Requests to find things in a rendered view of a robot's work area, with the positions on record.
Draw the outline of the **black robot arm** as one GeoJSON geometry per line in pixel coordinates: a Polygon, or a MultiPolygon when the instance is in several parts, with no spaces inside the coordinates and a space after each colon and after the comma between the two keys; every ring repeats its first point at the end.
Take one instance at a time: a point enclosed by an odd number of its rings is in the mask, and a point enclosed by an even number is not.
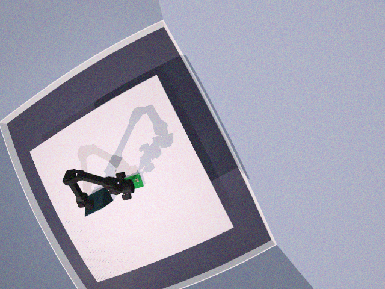
{"type": "Polygon", "coordinates": [[[117,179],[111,176],[107,176],[104,178],[101,176],[94,175],[92,173],[85,172],[83,170],[67,170],[63,178],[63,183],[65,185],[68,185],[72,189],[73,193],[76,196],[76,203],[78,204],[78,207],[86,207],[86,210],[93,209],[94,201],[89,200],[88,194],[82,192],[79,188],[77,182],[82,180],[90,182],[92,184],[103,186],[103,188],[109,190],[109,194],[119,195],[121,193],[131,194],[135,192],[134,183],[130,179],[126,180],[126,183],[123,184],[123,181],[121,179],[117,179]]]}

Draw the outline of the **green circuit board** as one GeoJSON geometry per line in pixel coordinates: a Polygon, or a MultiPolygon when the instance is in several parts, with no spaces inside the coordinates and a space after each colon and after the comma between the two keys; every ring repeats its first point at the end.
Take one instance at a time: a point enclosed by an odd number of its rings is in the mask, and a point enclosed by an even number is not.
{"type": "Polygon", "coordinates": [[[142,182],[142,179],[141,179],[141,176],[140,176],[140,173],[136,174],[136,175],[133,175],[133,176],[130,176],[130,177],[126,177],[124,179],[130,179],[132,180],[132,182],[134,183],[134,189],[136,188],[140,188],[140,187],[143,187],[143,182],[142,182]]]}

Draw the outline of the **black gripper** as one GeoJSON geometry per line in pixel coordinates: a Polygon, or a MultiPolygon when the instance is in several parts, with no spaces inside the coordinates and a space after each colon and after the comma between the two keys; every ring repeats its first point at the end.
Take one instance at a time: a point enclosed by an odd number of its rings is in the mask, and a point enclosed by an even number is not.
{"type": "MultiPolygon", "coordinates": [[[[123,181],[123,184],[126,183],[127,179],[124,179],[124,177],[126,177],[125,172],[116,173],[115,175],[116,175],[117,179],[121,179],[123,181]]],[[[122,199],[123,200],[130,200],[130,199],[132,199],[132,196],[129,193],[128,194],[123,194],[122,195],[122,199]]]]}

